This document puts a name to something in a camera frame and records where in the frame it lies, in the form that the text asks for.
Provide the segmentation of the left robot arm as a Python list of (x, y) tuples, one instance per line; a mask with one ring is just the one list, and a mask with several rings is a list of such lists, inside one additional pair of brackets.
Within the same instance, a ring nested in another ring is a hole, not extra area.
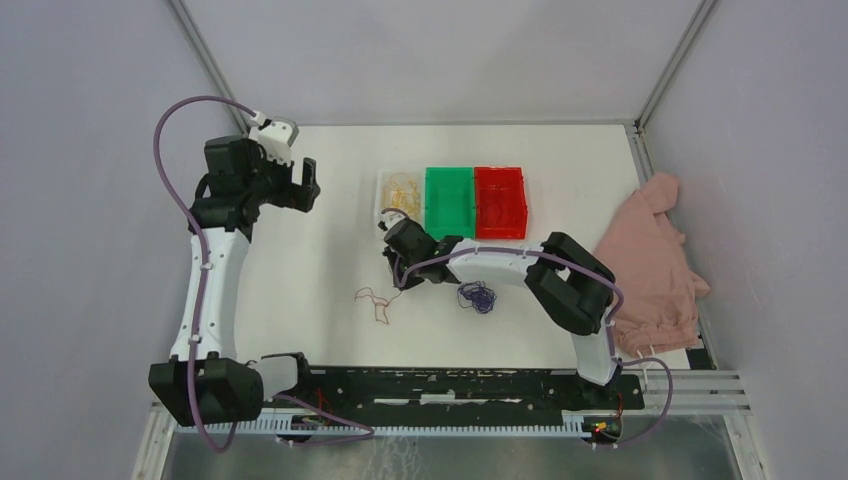
[(262, 408), (261, 374), (237, 361), (235, 314), (242, 266), (264, 205), (300, 212), (320, 193), (307, 158), (292, 178), (291, 141), (225, 136), (206, 142), (207, 173), (188, 211), (192, 271), (168, 358), (148, 383), (182, 427), (252, 421)]

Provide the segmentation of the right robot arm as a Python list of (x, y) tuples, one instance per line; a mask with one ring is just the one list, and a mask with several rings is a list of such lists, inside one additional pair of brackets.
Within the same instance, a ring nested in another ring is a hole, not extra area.
[(543, 242), (518, 247), (462, 236), (437, 240), (395, 209), (384, 210), (377, 226), (399, 290), (423, 282), (525, 287), (572, 337), (580, 400), (602, 408), (617, 396), (620, 367), (610, 330), (623, 293), (612, 271), (572, 237), (553, 232)]

